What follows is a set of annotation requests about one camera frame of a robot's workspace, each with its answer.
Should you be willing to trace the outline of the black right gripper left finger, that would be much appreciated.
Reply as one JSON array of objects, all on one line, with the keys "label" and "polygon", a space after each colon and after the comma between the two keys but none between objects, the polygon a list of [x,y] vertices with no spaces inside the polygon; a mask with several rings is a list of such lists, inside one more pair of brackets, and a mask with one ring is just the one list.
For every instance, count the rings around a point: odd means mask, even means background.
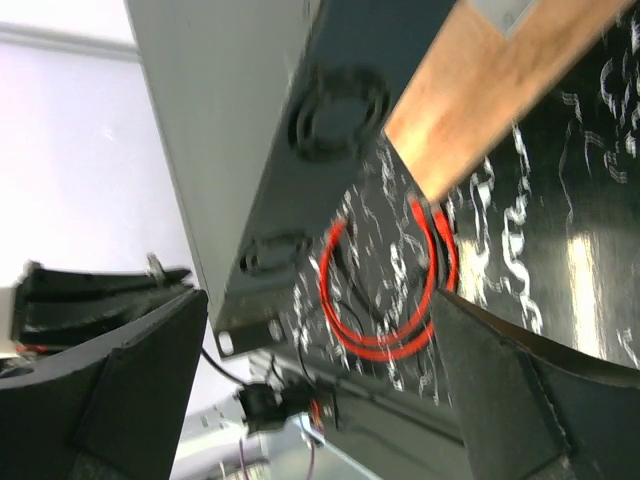
[{"label": "black right gripper left finger", "polygon": [[188,291],[2,379],[2,478],[168,478],[207,304]]}]

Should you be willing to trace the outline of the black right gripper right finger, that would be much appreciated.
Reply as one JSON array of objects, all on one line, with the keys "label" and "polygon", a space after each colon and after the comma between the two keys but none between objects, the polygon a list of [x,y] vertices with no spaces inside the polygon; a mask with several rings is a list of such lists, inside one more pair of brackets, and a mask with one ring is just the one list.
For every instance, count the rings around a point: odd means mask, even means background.
[{"label": "black right gripper right finger", "polygon": [[639,372],[444,290],[435,334],[477,479],[636,479]]}]

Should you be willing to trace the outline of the grey network switch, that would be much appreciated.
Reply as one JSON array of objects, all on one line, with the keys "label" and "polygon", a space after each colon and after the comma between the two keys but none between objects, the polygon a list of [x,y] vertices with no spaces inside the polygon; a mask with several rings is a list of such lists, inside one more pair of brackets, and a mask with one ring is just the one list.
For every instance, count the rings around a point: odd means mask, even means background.
[{"label": "grey network switch", "polygon": [[127,3],[222,356],[286,341],[297,273],[452,7]]}]

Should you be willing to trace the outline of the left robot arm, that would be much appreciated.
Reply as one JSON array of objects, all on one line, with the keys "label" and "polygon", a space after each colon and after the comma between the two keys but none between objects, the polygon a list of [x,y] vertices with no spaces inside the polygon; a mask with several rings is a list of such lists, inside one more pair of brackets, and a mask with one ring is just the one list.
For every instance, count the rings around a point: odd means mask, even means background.
[{"label": "left robot arm", "polygon": [[191,271],[149,254],[138,273],[61,271],[29,261],[1,288],[1,369],[53,355],[122,327],[194,288]]}]

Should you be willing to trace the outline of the wooden board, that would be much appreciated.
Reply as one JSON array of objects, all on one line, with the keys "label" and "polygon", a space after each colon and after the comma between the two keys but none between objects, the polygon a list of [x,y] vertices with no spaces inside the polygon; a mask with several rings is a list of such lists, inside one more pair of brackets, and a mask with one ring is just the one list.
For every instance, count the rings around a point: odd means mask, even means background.
[{"label": "wooden board", "polygon": [[385,125],[426,198],[475,168],[628,1],[459,1]]}]

